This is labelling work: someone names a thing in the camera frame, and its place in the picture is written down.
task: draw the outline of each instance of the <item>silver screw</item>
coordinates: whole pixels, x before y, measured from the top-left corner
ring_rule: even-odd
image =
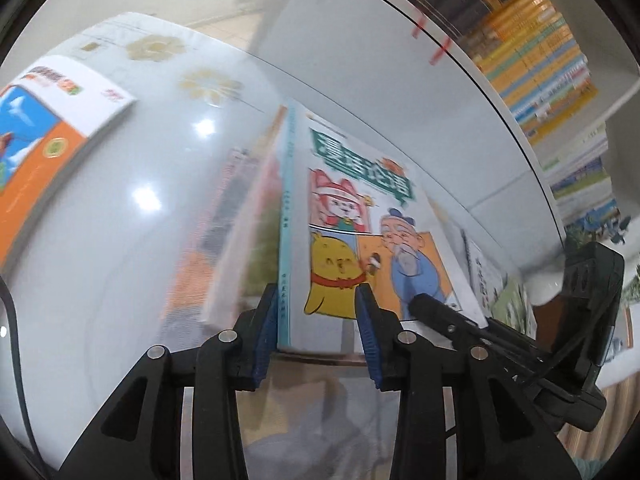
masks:
[[[478,361],[484,361],[489,357],[489,352],[487,352],[483,346],[474,346],[471,349],[471,357],[478,359]]]
[[[149,359],[159,359],[164,355],[164,346],[155,345],[146,351],[146,356]]]
[[[418,339],[418,337],[410,330],[403,330],[401,333],[398,334],[398,341],[406,345],[415,343],[416,339]]]
[[[235,341],[236,338],[238,338],[238,334],[233,330],[223,330],[218,334],[218,339],[223,343],[231,343],[232,341]]]

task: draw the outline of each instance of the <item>red tape mark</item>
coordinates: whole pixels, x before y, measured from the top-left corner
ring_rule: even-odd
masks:
[[[418,7],[415,7],[415,10],[420,12],[420,18],[418,18],[418,23],[415,24],[414,32],[412,33],[412,36],[417,40],[420,31],[424,29],[424,24],[427,22],[427,17],[424,15],[424,12],[418,9]]]
[[[437,62],[439,62],[440,58],[444,56],[444,53],[447,50],[449,50],[451,43],[453,43],[453,40],[449,36],[447,36],[447,39],[444,40],[444,43],[442,44],[442,46],[438,49],[438,51],[435,54],[433,54],[433,57],[430,59],[429,64],[435,65]]]

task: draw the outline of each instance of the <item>blue gripper pad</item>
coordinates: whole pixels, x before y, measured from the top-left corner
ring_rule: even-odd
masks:
[[[267,309],[264,323],[257,337],[254,347],[254,369],[252,378],[255,387],[260,386],[267,376],[271,352],[275,351],[278,338],[278,295],[273,291],[271,301]]]
[[[355,302],[356,320],[358,321],[358,330],[360,331],[360,339],[364,349],[364,358],[369,369],[369,377],[376,384],[376,388],[380,389],[382,386],[382,352],[380,351],[373,322],[367,309],[367,302],[360,286],[356,288]]]

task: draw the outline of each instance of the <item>red scarf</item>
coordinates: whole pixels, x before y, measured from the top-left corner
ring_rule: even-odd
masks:
[[[344,280],[342,278],[337,278],[336,280],[329,280],[327,278],[323,278],[322,276],[318,276],[314,272],[311,272],[311,283],[317,283],[318,285],[323,285],[323,286],[333,286],[336,288],[353,288],[354,286],[364,283],[366,281],[367,281],[367,277],[364,275],[364,272],[357,278],[352,278],[350,280]]]

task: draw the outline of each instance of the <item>flower pattern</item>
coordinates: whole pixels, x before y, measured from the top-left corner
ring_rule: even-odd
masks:
[[[203,99],[211,106],[222,106],[225,100],[238,99],[242,83],[228,78],[223,73],[204,68],[186,74],[180,87],[188,90],[192,99]]]
[[[184,44],[174,36],[151,34],[127,45],[129,59],[136,61],[165,61],[185,51]]]

